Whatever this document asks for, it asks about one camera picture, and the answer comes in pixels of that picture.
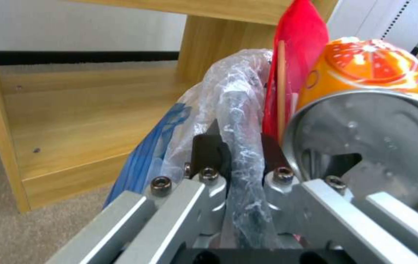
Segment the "aluminum can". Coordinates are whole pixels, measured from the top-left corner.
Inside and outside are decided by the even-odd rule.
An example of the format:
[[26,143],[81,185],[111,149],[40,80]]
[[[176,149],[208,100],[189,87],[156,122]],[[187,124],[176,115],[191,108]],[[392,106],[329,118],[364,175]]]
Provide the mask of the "aluminum can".
[[336,175],[356,197],[386,191],[418,209],[418,59],[381,40],[331,42],[282,149],[302,180]]

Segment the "black baseboard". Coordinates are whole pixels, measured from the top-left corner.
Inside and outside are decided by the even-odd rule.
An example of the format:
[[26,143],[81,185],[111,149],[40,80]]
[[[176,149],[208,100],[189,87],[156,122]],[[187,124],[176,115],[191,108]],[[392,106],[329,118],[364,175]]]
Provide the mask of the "black baseboard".
[[0,51],[0,65],[172,61],[178,55],[177,51]]

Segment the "hex socket screw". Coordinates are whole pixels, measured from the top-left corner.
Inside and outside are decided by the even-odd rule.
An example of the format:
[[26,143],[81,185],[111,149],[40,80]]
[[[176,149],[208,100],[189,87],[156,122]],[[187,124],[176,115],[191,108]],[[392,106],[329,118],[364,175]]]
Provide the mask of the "hex socket screw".
[[165,197],[171,191],[171,179],[165,176],[159,176],[150,183],[150,191],[157,197]]

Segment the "clear plastic bag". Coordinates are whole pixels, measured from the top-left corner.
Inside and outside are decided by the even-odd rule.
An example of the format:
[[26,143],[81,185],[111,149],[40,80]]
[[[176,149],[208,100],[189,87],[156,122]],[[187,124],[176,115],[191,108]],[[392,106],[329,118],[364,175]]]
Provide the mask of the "clear plastic bag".
[[[204,80],[187,90],[159,122],[156,128],[160,129],[152,130],[134,151],[137,153],[130,155],[107,202],[124,189],[142,192],[144,186],[160,175],[180,182],[184,175],[182,167],[191,158],[193,137],[205,133],[217,119],[222,140],[232,154],[221,246],[277,247],[277,235],[261,185],[264,170],[261,121],[271,58],[271,50],[242,50],[212,65]],[[135,165],[139,158],[149,164],[145,172]]]

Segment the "wooden shelf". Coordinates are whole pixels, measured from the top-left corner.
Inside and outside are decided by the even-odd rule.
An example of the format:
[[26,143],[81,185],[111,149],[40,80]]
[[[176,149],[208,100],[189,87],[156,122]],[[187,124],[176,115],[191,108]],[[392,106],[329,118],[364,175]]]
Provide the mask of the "wooden shelf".
[[[188,14],[178,67],[1,74],[0,157],[21,212],[112,183],[129,152],[214,62],[272,48],[274,25],[292,2],[72,1]],[[337,0],[312,2],[327,21]]]
[[175,64],[3,75],[1,84],[32,208],[113,182],[188,88],[175,81]]

